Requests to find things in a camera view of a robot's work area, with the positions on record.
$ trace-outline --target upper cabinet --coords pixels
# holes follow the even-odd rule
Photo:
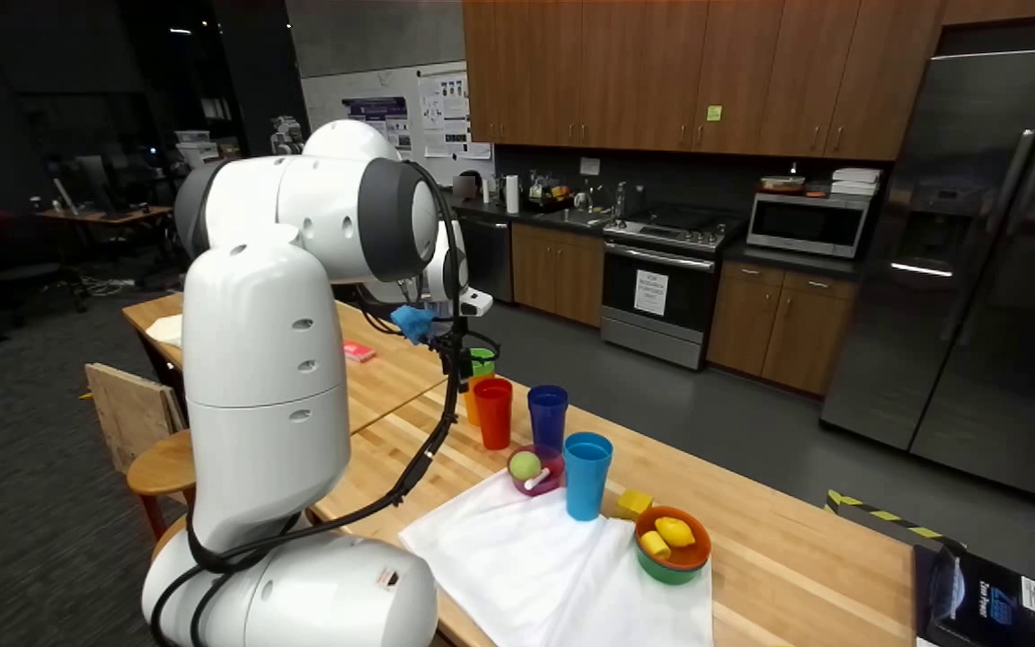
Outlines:
[[[894,159],[941,0],[463,0],[493,144]]]
[[[1035,17],[1035,0],[945,0],[941,25],[1020,20]]]

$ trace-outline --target kitchen cabinet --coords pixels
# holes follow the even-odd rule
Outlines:
[[[1020,20],[1035,17],[1035,0],[945,0],[941,25]]]
[[[851,281],[724,261],[706,364],[824,396],[851,307]]]
[[[600,322],[603,239],[513,223],[513,302],[586,326]]]
[[[463,0],[475,138],[894,159],[939,15],[941,0]]]

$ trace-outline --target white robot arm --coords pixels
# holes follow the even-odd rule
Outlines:
[[[433,183],[361,123],[330,123],[304,156],[228,162],[178,189],[178,232],[200,250],[183,291],[198,498],[143,583],[158,636],[383,647],[433,636],[425,559],[339,533],[291,533],[291,521],[348,462],[330,285],[402,285],[428,271],[444,275],[433,293],[454,311],[461,293],[477,293],[463,286],[461,232],[438,207]],[[440,364],[454,396],[456,353]],[[333,523],[395,503],[440,438],[431,434],[397,487]]]

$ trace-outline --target red cup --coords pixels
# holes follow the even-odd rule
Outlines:
[[[477,428],[485,448],[505,448],[509,444],[509,407],[513,407],[513,384],[503,377],[480,377],[475,384],[477,399]]]

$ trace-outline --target fruit bowl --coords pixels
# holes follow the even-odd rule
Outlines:
[[[559,487],[559,458],[539,458],[533,444],[518,444],[505,461],[505,474],[518,492],[543,497]]]
[[[643,546],[643,534],[646,534],[646,533],[658,533],[658,517],[682,521],[682,523],[690,529],[693,544],[690,544],[690,546],[673,546],[673,544],[666,544],[666,553],[650,553],[650,549]],[[636,517],[636,529],[632,529],[632,546],[636,546],[636,565],[639,565],[650,579],[658,579],[658,583],[666,583],[666,586],[690,583],[690,579],[704,568],[704,559],[706,559],[706,553],[711,553],[711,538],[706,538],[704,523],[701,523],[697,517],[675,510],[675,507],[650,507],[650,510],[643,510],[643,514]]]

